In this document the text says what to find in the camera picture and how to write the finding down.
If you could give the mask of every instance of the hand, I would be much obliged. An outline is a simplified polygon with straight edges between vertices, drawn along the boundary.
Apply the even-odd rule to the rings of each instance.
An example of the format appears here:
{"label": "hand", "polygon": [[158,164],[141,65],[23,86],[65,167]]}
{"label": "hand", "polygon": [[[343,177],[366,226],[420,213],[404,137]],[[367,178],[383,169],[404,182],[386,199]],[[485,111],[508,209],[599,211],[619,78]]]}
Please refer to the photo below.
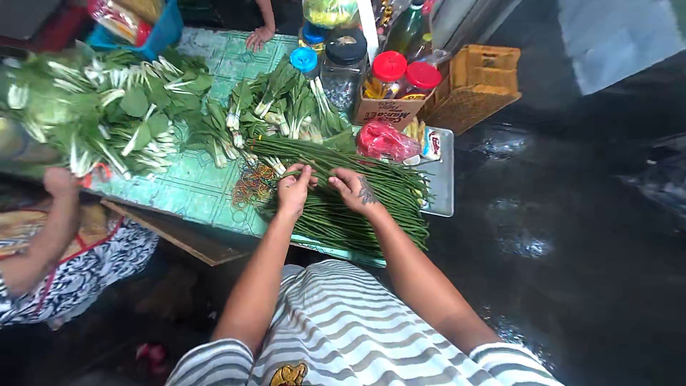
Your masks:
{"label": "hand", "polygon": [[46,169],[43,186],[55,199],[79,197],[79,181],[65,168]]}
{"label": "hand", "polygon": [[304,166],[301,163],[294,163],[286,173],[302,170],[296,176],[284,177],[279,181],[277,192],[279,193],[279,213],[297,220],[303,214],[305,199],[307,199],[307,188],[317,186],[317,177],[312,177],[312,167]]}
{"label": "hand", "polygon": [[264,43],[274,37],[275,30],[268,28],[266,25],[257,28],[246,39],[246,48],[251,49],[252,52],[258,52],[264,47]]}
{"label": "hand", "polygon": [[331,174],[336,177],[329,177],[329,186],[338,190],[343,203],[353,211],[369,216],[385,209],[364,175],[344,168],[332,169]]}

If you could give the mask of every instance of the cardboard box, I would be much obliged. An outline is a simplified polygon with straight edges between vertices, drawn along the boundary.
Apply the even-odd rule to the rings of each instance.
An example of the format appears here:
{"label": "cardboard box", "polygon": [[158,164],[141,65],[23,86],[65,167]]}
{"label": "cardboard box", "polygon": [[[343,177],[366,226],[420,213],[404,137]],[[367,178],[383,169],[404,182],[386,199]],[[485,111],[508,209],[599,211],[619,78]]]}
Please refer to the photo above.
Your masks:
{"label": "cardboard box", "polygon": [[426,99],[369,99],[362,97],[362,88],[357,92],[354,124],[364,125],[370,120],[389,121],[396,130],[405,130],[412,118],[426,103]]}

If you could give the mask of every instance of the gray and white striped shirt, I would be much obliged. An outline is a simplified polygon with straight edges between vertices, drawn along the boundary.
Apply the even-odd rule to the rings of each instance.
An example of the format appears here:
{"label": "gray and white striped shirt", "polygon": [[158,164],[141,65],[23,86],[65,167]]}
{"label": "gray and white striped shirt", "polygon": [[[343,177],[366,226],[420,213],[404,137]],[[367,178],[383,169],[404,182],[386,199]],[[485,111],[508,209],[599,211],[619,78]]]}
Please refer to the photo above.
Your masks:
{"label": "gray and white striped shirt", "polygon": [[467,356],[372,275],[337,260],[281,282],[262,352],[236,339],[198,346],[168,385],[560,385],[525,348]]}

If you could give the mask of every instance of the green tiled table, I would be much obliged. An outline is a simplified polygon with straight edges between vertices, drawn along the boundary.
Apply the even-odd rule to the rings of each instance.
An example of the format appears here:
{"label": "green tiled table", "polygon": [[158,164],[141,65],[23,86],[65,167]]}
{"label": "green tiled table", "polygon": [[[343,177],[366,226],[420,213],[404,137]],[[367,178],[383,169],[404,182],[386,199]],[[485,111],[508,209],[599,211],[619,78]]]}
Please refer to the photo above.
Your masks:
{"label": "green tiled table", "polygon": [[[185,28],[179,51],[204,56],[215,82],[209,98],[226,105],[231,89],[241,79],[254,79],[257,73],[272,71],[283,54],[297,47],[295,36],[276,35],[256,54],[246,50],[247,32],[211,31]],[[219,169],[204,150],[187,150],[169,159],[173,166],[165,174],[150,174],[125,181],[113,177],[107,182],[94,181],[92,189],[157,210],[171,212],[185,220],[208,224],[240,234],[261,237],[266,223],[253,207],[235,209],[231,191],[240,178],[242,159]],[[294,236],[293,241],[302,240]],[[385,266],[380,259],[338,249],[311,247],[329,255],[372,266]]]}

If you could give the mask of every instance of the person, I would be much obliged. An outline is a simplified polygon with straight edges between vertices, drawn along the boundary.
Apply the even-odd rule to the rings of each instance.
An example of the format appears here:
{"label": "person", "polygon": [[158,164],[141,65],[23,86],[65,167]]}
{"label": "person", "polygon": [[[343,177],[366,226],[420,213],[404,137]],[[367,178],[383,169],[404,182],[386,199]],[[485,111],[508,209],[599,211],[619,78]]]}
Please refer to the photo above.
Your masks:
{"label": "person", "polygon": [[0,327],[59,328],[117,280],[142,271],[158,236],[98,203],[81,203],[78,180],[48,168],[44,192],[0,184]]}
{"label": "person", "polygon": [[246,48],[253,52],[258,52],[264,48],[264,43],[268,42],[276,34],[276,21],[274,20],[274,10],[272,0],[255,0],[262,13],[264,25],[257,28],[246,39]]}
{"label": "person", "polygon": [[504,343],[408,238],[364,175],[328,184],[365,216],[397,293],[347,262],[284,267],[310,166],[278,184],[279,207],[233,287],[210,343],[179,360],[168,385],[559,385],[525,348]]}

